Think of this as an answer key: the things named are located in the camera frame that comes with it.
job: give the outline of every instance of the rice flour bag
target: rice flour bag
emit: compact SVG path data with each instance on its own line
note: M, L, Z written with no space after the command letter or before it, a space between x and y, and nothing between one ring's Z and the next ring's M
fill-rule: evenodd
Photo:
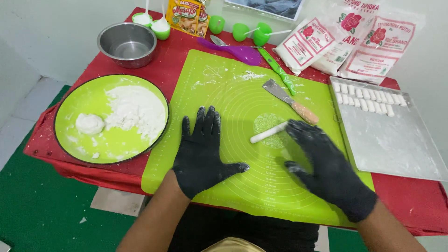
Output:
M367 36L339 68L338 76L381 84L425 25L424 15L384 9L368 24Z
M328 16L334 5L329 3L316 17L303 20L273 49L293 73L300 74L347 36L338 20Z
M311 66L326 74L336 76L339 67L369 32L365 25L377 13L379 3L379 0L337 0L329 15L349 32L349 35L338 41L333 49Z

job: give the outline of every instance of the red table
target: red table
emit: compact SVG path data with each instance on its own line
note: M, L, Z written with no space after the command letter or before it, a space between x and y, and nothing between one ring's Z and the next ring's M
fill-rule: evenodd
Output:
M131 16L138 12L144 12L144 9L136 8L126 21L131 22ZM154 19L161 18L160 13L151 12L150 15ZM228 32L222 32L218 37L228 44L239 44ZM246 39L241 44L253 45L251 39ZM275 46L266 44L265 49L280 63L286 73L292 74L272 51L273 47ZM158 52L148 66L135 70L124 69L99 53L70 88L69 93L75 87L99 76L131 74L151 80L170 100L185 58L191 49L234 58L225 52L208 50L198 45L195 37L172 29L167 40L157 41ZM270 68L265 61L260 66ZM328 84L329 80L328 75L310 67L299 77L325 84ZM386 78L381 85L399 89L396 80L390 78ZM52 164L64 177L101 187L145 194L140 185L149 153L117 165L89 165L70 157L60 148L54 136L54 117L58 106L59 104L42 113L24 153ZM413 235L448 235L448 201L439 182L374 173L372 178L381 200Z

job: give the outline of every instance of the red rose print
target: red rose print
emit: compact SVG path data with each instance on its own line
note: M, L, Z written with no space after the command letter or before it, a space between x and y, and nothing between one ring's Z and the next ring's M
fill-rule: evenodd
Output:
M375 44L379 44L386 37L386 29L378 28L370 37L370 41Z
M340 26L346 31L351 31L352 28L356 28L359 25L359 20L361 20L361 18L361 15L349 13L345 16L344 20L341 21Z
M313 34L313 32L314 32L313 28L311 26L309 26L303 30L303 35L305 37L309 37Z

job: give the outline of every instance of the black glove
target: black glove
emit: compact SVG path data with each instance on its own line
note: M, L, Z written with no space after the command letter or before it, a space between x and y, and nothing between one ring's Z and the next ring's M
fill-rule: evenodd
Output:
M318 126L289 120L286 132L298 143L313 165L313 174L297 163L285 166L316 196L342 209L351 222L364 220L373 210L377 195L355 174L342 152Z
M221 117L210 106L200 107L193 134L190 135L190 121L184 116L182 138L172 170L182 192L190 199L225 179L245 172L245 163L223 164L220 159Z

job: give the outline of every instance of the photo on wall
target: photo on wall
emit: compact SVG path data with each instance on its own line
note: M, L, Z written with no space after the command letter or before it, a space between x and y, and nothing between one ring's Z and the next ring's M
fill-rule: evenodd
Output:
M228 3L236 4L258 11L274 14L290 20L297 20L297 17L305 0L225 0Z

